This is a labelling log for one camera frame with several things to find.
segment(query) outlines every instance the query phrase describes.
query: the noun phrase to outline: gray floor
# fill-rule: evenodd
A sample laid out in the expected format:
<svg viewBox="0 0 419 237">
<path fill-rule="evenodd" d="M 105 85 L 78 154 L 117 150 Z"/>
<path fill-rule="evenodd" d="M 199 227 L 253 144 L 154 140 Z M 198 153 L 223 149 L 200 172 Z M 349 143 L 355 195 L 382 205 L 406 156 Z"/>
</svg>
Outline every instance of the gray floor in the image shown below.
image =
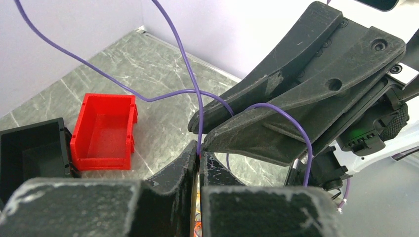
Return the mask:
<svg viewBox="0 0 419 237">
<path fill-rule="evenodd" d="M 191 58 L 201 90 L 221 94 L 235 82 Z M 141 31 L 123 37 L 90 62 L 125 85 L 147 97 L 192 88 L 180 53 Z M 73 132 L 84 94 L 88 92 L 126 94 L 124 90 L 86 66 L 74 71 L 34 98 L 0 118 L 0 130 L 63 117 Z M 210 101 L 203 98 L 204 104 Z M 138 124 L 134 127 L 135 152 L 132 170 L 86 171 L 83 177 L 147 178 L 175 159 L 196 135 L 187 131 L 189 118 L 198 109 L 195 94 L 183 94 L 146 103 L 137 99 Z M 225 154 L 219 154 L 225 162 Z M 232 172 L 245 184 L 281 186 L 286 167 L 232 155 Z"/>
</svg>

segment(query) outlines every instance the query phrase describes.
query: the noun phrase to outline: marble table surface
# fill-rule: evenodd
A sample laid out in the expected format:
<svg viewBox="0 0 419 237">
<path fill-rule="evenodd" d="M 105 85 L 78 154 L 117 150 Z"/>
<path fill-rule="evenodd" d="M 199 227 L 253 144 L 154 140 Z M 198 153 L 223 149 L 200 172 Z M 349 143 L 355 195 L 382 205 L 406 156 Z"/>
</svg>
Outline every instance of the marble table surface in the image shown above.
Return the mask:
<svg viewBox="0 0 419 237">
<path fill-rule="evenodd" d="M 189 59 L 201 90 L 221 94 L 236 83 L 208 64 L 194 57 Z M 180 52 L 141 30 L 126 35 L 90 62 L 146 97 L 193 88 Z M 63 117 L 73 132 L 84 94 L 89 92 L 128 94 L 90 68 L 79 66 L 0 118 L 0 130 Z M 203 101 L 206 104 L 211 99 L 204 97 Z M 138 123 L 134 126 L 132 170 L 85 171 L 83 178 L 147 178 L 174 160 L 190 140 L 197 139 L 187 130 L 189 119 L 198 109 L 195 94 L 152 103 L 137 98 L 136 103 Z M 217 157 L 225 164 L 225 154 Z M 240 155 L 231 155 L 230 165 L 240 180 L 253 186 L 281 186 L 288 170 Z"/>
</svg>

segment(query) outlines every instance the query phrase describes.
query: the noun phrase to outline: red plastic container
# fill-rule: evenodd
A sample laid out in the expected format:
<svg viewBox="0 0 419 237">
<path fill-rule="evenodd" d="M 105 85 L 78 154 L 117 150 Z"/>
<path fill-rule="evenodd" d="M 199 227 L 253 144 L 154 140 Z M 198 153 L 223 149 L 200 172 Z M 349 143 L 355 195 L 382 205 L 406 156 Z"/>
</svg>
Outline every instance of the red plastic container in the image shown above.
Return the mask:
<svg viewBox="0 0 419 237">
<path fill-rule="evenodd" d="M 131 169 L 137 122 L 134 95 L 86 94 L 70 142 L 73 164 L 79 170 Z"/>
</svg>

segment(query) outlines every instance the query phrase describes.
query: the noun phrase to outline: plastic box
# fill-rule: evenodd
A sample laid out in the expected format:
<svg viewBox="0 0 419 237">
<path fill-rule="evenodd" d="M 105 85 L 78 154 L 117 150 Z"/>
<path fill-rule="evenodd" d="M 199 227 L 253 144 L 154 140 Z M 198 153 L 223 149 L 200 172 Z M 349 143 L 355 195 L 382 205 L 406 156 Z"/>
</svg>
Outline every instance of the plastic box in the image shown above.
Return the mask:
<svg viewBox="0 0 419 237">
<path fill-rule="evenodd" d="M 0 131 L 0 208 L 28 179 L 77 177 L 70 170 L 70 139 L 63 118 Z"/>
<path fill-rule="evenodd" d="M 134 95 L 86 94 L 71 139 L 78 170 L 128 170 L 134 152 Z"/>
</svg>

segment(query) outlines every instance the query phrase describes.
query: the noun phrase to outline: black bin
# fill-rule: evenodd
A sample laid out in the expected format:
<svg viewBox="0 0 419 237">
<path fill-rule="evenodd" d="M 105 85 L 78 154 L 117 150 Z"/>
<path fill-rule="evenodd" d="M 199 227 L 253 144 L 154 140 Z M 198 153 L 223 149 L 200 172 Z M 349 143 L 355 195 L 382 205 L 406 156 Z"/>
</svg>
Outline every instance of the black bin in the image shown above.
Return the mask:
<svg viewBox="0 0 419 237">
<path fill-rule="evenodd" d="M 79 177 L 70 169 L 70 140 L 63 118 L 0 131 L 0 209 L 28 179 Z"/>
</svg>

